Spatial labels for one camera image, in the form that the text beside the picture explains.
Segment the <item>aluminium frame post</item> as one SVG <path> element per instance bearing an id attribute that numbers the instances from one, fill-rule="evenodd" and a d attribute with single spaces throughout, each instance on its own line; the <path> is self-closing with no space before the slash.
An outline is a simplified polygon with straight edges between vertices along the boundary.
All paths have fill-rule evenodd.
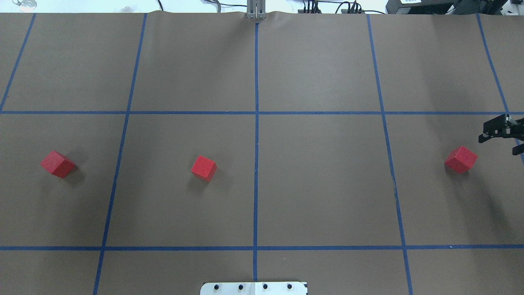
<path id="1" fill-rule="evenodd" d="M 266 18 L 266 0 L 247 0 L 246 2 L 247 19 L 265 19 Z"/>

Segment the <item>white metal base plate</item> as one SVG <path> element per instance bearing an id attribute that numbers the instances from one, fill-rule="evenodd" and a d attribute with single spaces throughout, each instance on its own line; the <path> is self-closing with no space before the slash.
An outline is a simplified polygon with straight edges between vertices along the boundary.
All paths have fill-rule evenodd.
<path id="1" fill-rule="evenodd" d="M 209 282 L 202 285 L 201 295 L 307 295 L 306 282 Z"/>

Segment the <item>brown paper table mat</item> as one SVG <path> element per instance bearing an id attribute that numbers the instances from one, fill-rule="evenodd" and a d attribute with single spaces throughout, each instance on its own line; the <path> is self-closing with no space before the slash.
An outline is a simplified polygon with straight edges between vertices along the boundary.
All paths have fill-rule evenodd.
<path id="1" fill-rule="evenodd" d="M 506 112 L 523 17 L 2 13 L 1 293 L 522 295 Z"/>

